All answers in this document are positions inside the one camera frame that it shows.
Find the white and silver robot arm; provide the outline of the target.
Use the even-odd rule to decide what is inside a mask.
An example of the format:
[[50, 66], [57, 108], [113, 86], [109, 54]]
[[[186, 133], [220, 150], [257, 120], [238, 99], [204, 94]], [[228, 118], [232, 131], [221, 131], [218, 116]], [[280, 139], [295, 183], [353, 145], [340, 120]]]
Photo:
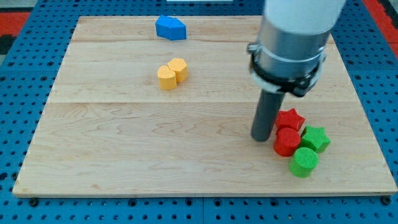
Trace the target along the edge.
[[251, 53], [254, 81], [266, 92], [303, 96], [318, 81], [324, 49], [345, 0], [266, 0]]

